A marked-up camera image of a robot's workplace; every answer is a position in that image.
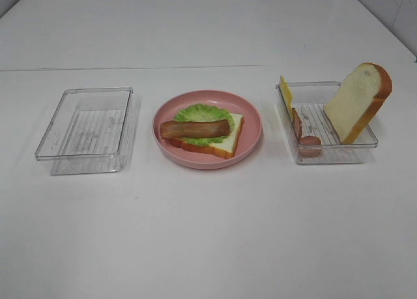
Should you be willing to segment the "bread slice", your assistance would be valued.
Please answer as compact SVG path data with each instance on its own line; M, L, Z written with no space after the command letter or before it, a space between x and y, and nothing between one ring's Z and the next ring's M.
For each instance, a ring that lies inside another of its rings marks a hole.
M392 80L383 67L373 63L357 66L324 106L339 142L354 143L391 92Z
M210 138L172 138L168 142L177 148L185 151L197 152L202 154L212 154L214 156L230 159L235 155L238 139L242 125L244 124L244 116L238 113L232 113L231 117L234 127L227 136L210 137Z

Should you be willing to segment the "green lettuce leaf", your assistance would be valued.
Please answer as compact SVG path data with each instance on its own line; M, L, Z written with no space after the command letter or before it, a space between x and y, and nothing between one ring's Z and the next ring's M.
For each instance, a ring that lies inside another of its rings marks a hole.
M232 133L232 131L236 128L232 114L230 114L228 110L206 104L194 104L185 109L179 110L173 117L173 120L179 122L214 122L227 120L230 127L230 133ZM206 147L211 143L222 143L225 138L227 138L227 135L204 138L183 137L182 139L188 144L195 145L197 147Z

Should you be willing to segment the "bacon strip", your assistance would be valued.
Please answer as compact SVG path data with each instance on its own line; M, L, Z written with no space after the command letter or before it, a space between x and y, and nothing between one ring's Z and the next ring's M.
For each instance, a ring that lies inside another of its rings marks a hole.
M298 152L301 156L307 158L315 158L322 154L322 150L319 148L321 146L321 140L317 136L308 135L303 136L302 134L302 121L298 116L298 113L295 108L292 108L293 113L293 129L296 134L296 140L299 144Z
M195 122L195 121L166 121L160 125L160 135L163 139L172 138L213 138L229 135L231 127L227 120Z

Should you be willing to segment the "yellow cheese slice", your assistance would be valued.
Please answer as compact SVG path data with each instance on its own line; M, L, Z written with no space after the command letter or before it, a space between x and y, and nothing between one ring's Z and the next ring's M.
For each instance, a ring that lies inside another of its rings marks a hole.
M283 101L287 109L287 112L289 114L289 118L291 121L293 121L293 118L294 118L293 107L292 107L293 94L283 76L280 76L280 83L278 86L280 88L281 95L283 96Z

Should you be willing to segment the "pink round plate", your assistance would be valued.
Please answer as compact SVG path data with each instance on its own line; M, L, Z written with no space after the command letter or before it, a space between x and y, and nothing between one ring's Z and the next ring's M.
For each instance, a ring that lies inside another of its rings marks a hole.
M161 138L161 123L173 119L177 111L198 103L225 108L231 113L243 115L243 125L234 157L226 160L211 154L185 151ZM249 101L236 94L217 90L198 90L180 94L163 104L152 120L152 133L162 153L170 160L193 169L221 169L242 161L257 146L262 132L261 116Z

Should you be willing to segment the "right clear plastic tray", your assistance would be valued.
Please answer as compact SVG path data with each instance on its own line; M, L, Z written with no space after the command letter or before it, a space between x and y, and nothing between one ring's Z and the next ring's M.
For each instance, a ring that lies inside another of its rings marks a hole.
M342 145L330 121L324 113L324 105L336 94L339 81L288 82L295 108L301 121L301 137L315 136L320 145L301 145L290 113L285 105L281 85L276 85L278 93L278 111L283 123L289 146L298 164L360 164L370 157L378 140L369 126L362 130L356 141Z

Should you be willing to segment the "clear plastic tray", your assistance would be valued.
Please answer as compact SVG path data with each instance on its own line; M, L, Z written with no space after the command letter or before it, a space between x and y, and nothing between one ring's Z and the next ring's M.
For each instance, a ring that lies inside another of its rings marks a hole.
M369 126L362 130L356 141L342 145L330 121L324 113L324 105L336 94L339 81L288 82L295 108L301 121L301 137L315 136L320 145L301 145L290 113L285 105L281 85L276 85L278 93L278 111L283 123L289 146L298 164L360 164L370 157L378 140Z
M112 173L130 161L140 103L130 87L66 90L36 149L51 175Z

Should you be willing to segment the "left clear plastic tray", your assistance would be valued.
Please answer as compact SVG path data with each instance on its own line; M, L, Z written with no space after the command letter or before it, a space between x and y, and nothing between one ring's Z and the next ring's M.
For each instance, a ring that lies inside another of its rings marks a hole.
M112 173L130 161L140 103L130 87L66 90L36 149L51 175Z

